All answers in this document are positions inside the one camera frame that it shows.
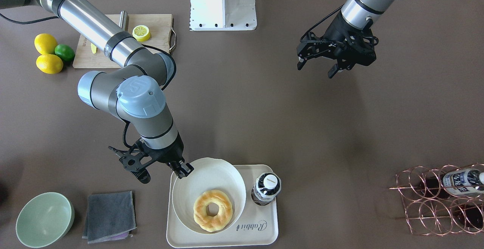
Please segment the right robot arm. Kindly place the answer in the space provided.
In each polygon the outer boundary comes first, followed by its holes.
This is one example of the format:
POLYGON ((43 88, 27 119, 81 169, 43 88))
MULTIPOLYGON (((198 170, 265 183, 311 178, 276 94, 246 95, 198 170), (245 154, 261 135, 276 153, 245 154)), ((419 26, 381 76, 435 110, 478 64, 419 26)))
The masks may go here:
POLYGON ((192 173, 162 90, 176 73, 169 53, 152 53, 88 0, 1 0, 2 9, 20 6, 41 6, 53 13, 119 65, 113 72, 87 72, 78 82, 78 95, 137 130, 140 139, 126 150, 110 147, 125 170, 143 184, 150 182, 147 167, 155 162, 168 165, 178 178, 192 173))

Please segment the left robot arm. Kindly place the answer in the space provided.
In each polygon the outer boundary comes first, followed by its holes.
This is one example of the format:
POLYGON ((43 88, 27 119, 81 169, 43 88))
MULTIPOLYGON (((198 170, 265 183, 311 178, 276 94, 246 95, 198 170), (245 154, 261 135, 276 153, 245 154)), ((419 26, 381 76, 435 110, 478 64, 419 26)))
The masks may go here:
POLYGON ((369 66, 376 60, 375 46, 379 39, 371 27, 395 0, 347 0, 332 11, 335 18, 318 37, 309 28, 300 38, 296 53, 301 70, 310 59, 324 57, 336 61, 328 71, 332 78, 338 72, 352 70, 355 65, 369 66))

